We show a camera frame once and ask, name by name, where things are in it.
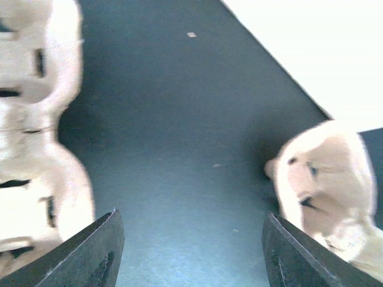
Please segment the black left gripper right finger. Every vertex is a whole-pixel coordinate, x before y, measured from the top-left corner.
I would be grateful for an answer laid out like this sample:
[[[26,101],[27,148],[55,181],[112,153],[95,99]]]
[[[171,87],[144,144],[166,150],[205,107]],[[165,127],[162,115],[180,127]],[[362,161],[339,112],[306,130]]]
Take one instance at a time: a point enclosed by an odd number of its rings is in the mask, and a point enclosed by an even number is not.
[[[262,247],[271,287],[382,286],[279,215],[266,216]]]

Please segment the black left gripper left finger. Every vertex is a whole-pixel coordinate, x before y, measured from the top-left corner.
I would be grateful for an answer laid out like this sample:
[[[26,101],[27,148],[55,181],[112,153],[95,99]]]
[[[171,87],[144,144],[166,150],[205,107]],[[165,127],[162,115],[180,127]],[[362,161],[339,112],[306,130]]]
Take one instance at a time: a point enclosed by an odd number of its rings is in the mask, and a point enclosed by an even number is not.
[[[120,211],[114,210],[5,276],[1,286],[115,286],[123,248],[123,220]]]

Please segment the brown pulp cup carrier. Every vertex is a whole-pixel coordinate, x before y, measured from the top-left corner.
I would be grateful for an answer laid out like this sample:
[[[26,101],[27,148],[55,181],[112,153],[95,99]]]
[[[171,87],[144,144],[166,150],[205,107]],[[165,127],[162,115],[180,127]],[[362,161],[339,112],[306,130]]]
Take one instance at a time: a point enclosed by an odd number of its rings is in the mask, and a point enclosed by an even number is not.
[[[283,218],[347,263],[382,280],[378,189],[362,137],[327,120],[286,142],[265,164]]]
[[[80,160],[58,140],[83,79],[77,1],[2,1],[1,276],[50,252],[95,219]]]

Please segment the blue checkered paper bag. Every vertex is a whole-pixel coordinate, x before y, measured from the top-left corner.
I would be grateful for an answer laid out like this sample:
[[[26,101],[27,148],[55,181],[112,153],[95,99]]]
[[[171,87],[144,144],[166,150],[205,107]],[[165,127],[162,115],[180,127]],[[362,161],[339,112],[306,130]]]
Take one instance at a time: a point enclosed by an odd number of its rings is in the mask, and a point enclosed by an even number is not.
[[[226,1],[330,118],[382,127],[381,1]]]

